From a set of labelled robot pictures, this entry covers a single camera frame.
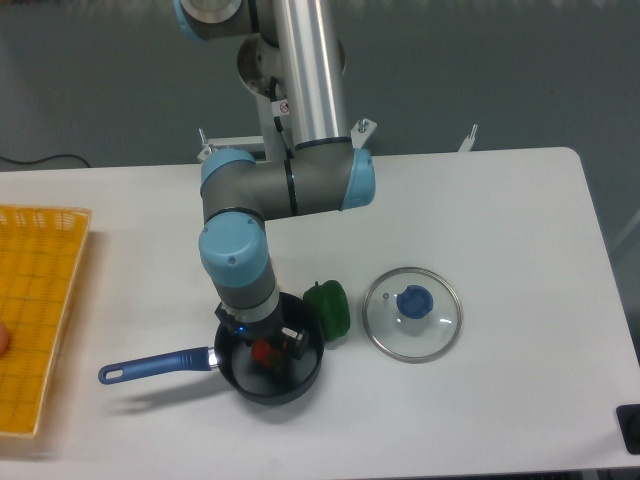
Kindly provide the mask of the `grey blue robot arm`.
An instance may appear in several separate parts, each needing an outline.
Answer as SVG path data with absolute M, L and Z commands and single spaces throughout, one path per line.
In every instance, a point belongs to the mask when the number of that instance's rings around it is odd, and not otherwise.
M 255 350 L 299 358 L 310 336 L 285 308 L 272 267 L 269 220 L 369 204 L 375 173 L 345 113 L 343 50 L 327 1 L 178 1 L 202 40 L 243 36 L 238 69 L 262 102 L 266 158 L 205 143 L 198 247 L 220 298 L 221 325 Z

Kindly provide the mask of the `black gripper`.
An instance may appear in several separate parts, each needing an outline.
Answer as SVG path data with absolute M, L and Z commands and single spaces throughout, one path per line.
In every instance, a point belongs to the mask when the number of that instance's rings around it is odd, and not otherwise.
M 264 339 L 277 348 L 278 365 L 300 360 L 308 349 L 310 309 L 303 302 L 279 302 L 271 314 L 257 322 L 240 321 L 222 303 L 215 315 L 220 321 L 214 340 L 217 348 L 240 342 L 253 353 L 256 340 Z

